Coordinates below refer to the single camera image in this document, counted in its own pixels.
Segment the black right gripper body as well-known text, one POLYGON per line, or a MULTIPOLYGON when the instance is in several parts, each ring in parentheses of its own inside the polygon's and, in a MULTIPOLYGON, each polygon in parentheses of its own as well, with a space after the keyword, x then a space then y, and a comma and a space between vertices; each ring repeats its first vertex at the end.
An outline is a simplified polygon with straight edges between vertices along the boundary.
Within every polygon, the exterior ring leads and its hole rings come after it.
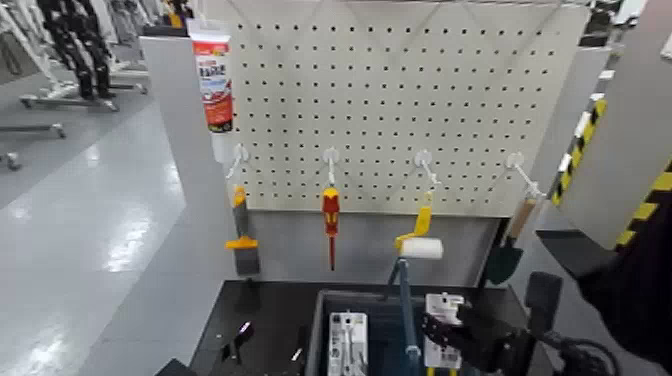
POLYGON ((527 374, 533 357, 533 336, 496 319, 478 318, 469 325, 474 341, 469 363, 480 371, 527 374))

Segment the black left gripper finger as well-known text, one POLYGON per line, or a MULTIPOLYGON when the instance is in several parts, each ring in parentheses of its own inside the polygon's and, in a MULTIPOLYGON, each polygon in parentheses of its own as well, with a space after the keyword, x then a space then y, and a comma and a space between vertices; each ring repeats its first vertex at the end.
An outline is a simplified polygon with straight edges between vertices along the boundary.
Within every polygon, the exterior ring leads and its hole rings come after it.
POLYGON ((228 360, 232 360, 235 364, 241 365, 241 348, 253 337, 254 333, 255 329, 252 322, 244 322, 230 341, 220 348, 220 361, 224 363, 228 360))
POLYGON ((295 349, 291 355, 292 364, 303 364, 305 362, 305 353, 309 349, 311 328, 303 325, 298 328, 295 349))

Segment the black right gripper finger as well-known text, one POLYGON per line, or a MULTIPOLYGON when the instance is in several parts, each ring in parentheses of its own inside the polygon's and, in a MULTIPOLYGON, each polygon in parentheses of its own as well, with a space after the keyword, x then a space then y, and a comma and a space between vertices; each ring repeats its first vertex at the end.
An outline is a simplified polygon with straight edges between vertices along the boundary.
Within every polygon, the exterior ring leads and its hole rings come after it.
POLYGON ((496 317, 490 316, 469 304, 459 306, 457 318, 463 327, 469 328, 493 328, 502 325, 502 322, 496 317))
POLYGON ((461 326, 448 324, 430 313, 423 313, 421 330, 425 338, 425 363, 462 363, 475 359, 474 343, 461 326))

